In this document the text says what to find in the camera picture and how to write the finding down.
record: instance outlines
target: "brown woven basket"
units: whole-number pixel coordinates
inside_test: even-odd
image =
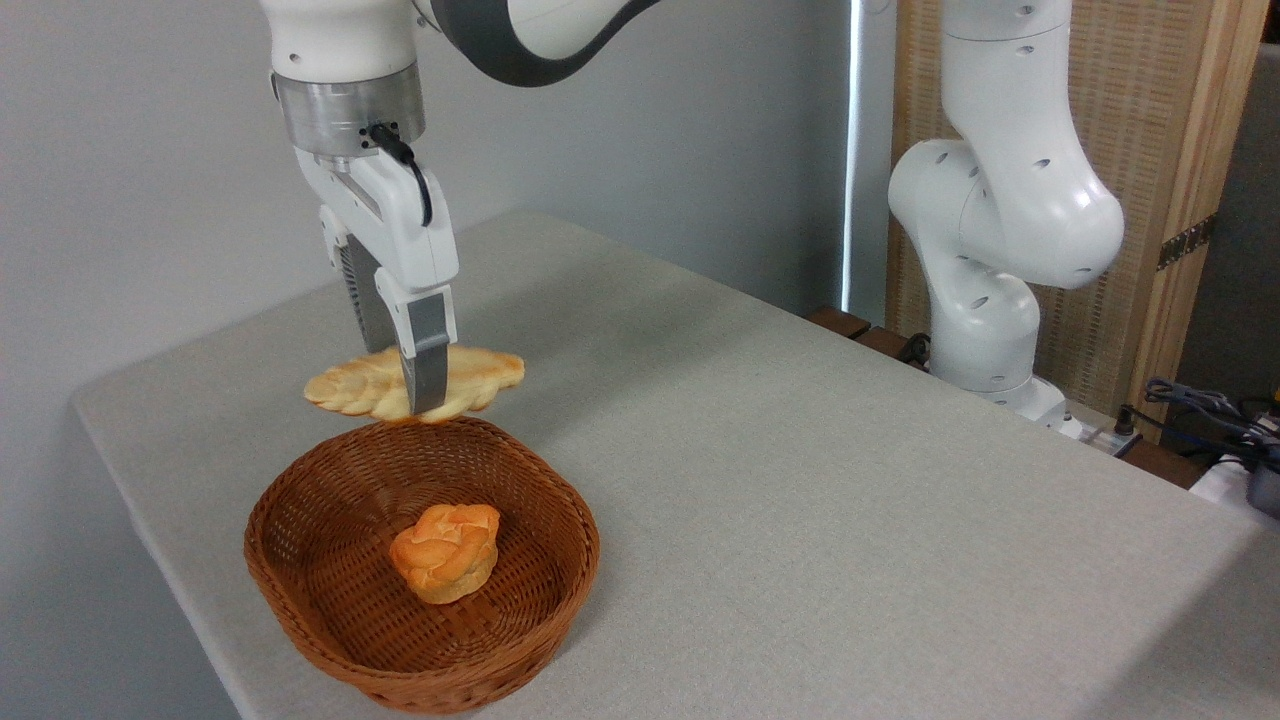
[[[442,502],[484,502],[502,520],[489,582],[433,606],[388,547]],[[577,492],[474,418],[321,442],[262,493],[244,530],[250,574],[307,660],[381,705],[429,714],[506,697],[547,666],[586,601],[599,546]]]

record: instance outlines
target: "white wall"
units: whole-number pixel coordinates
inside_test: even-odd
[[[541,91],[424,36],[417,146],[460,227],[540,209],[808,310],[836,293],[846,17],[663,3]],[[334,279],[266,53],[252,0],[0,17],[0,716],[233,712],[68,398]]]

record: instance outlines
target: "bread roll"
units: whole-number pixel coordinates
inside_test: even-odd
[[[392,541],[392,565],[417,597],[444,605],[489,580],[498,561],[498,511],[489,505],[433,505]]]
[[[525,361],[515,355],[451,345],[444,404],[417,415],[417,419],[440,424],[468,410],[484,410],[498,391],[516,387],[522,379]],[[399,350],[394,346],[329,368],[311,378],[302,395],[316,406],[343,415],[369,415],[376,420],[412,416]]]

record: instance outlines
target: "white robotic arm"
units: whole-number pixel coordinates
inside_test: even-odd
[[[1120,204],[1068,104],[1070,0],[943,0],[942,102],[964,141],[911,147],[890,182],[929,287],[931,372],[1047,427],[1065,400],[1032,365],[1023,281],[1076,288],[1120,250]]]
[[[410,142],[425,129],[415,24],[435,24],[489,76],[563,79],[657,0],[261,0],[271,85],[298,165],[324,201],[330,260],[370,352],[399,346],[410,409],[444,400],[458,273],[439,183]]]

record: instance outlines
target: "gray tabletop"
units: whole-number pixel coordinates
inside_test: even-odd
[[[458,246],[461,341],[529,369],[483,416],[604,547],[556,660],[475,717],[1280,717],[1280,536],[573,225]],[[246,717],[403,717],[308,665],[241,555],[358,424],[301,388],[360,352],[334,284],[76,398]]]

